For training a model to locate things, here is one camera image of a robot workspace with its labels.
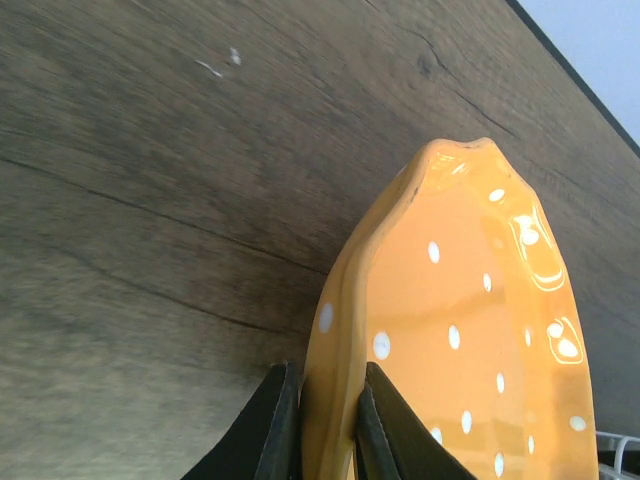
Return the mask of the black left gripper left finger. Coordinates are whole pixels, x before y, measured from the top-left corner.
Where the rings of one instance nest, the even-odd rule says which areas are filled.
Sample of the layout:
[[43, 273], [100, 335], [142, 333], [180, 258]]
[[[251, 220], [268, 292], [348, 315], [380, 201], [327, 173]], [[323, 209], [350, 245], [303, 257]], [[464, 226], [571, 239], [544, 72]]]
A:
[[272, 366], [219, 442], [184, 480], [300, 479], [298, 372]]

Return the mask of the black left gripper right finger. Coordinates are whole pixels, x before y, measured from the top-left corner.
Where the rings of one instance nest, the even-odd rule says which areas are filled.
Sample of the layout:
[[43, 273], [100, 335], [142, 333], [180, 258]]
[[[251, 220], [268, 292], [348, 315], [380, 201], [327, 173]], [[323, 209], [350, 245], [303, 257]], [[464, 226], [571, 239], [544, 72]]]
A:
[[366, 365], [355, 434], [358, 479], [472, 479], [436, 441], [381, 367]]

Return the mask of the orange polka dot plate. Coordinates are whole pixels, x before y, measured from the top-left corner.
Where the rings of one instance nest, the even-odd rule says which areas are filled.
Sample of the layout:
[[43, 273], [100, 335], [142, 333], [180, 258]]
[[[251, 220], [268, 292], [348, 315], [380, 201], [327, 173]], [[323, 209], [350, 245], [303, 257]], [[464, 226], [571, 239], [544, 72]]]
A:
[[435, 140], [385, 188], [321, 293], [302, 472], [344, 479], [368, 363], [481, 479], [594, 479], [591, 377], [567, 268], [497, 145]]

